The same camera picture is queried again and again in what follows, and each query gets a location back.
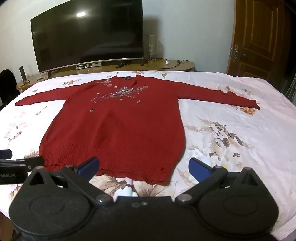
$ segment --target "red sweater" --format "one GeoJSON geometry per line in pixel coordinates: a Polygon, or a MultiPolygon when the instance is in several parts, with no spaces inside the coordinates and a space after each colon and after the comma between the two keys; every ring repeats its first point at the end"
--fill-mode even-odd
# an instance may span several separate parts
{"type": "Polygon", "coordinates": [[[98,175],[165,184],[185,149],[178,99],[260,109],[233,92],[140,75],[37,93],[15,105],[65,100],[40,143],[47,170],[97,156],[98,175]]]}

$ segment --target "white wall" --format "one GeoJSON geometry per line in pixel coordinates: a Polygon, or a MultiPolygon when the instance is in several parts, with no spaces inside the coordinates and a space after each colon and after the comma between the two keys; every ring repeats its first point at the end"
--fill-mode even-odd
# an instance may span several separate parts
{"type": "MultiPolygon", "coordinates": [[[[38,73],[30,19],[68,0],[7,0],[0,6],[0,71],[38,73]]],[[[159,56],[194,61],[198,71],[226,72],[234,0],[143,0],[144,34],[157,34],[159,56]]]]}

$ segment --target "blue gripper pad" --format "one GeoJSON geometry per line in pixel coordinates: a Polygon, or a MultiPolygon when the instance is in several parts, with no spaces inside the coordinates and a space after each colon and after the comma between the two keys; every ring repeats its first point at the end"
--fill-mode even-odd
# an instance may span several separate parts
{"type": "Polygon", "coordinates": [[[207,177],[209,177],[213,168],[203,163],[202,161],[191,158],[188,164],[189,173],[200,183],[207,177]]]}
{"type": "Polygon", "coordinates": [[[92,157],[86,162],[77,166],[74,170],[85,181],[90,181],[99,171],[99,160],[97,157],[92,157]]]}

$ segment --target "sweater collar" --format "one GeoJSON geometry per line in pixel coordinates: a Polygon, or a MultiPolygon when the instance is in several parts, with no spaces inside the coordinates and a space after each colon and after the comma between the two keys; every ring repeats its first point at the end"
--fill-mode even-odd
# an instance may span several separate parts
{"type": "Polygon", "coordinates": [[[118,78],[118,83],[117,85],[120,87],[126,86],[127,88],[132,88],[134,85],[136,85],[137,80],[136,77],[119,77],[118,78]]]}

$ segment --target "wooden door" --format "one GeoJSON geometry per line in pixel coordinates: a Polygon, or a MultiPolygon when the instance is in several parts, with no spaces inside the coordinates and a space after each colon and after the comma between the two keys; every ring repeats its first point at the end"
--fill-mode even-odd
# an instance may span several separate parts
{"type": "Polygon", "coordinates": [[[232,50],[227,73],[273,83],[284,29],[281,0],[236,0],[232,50]]]}

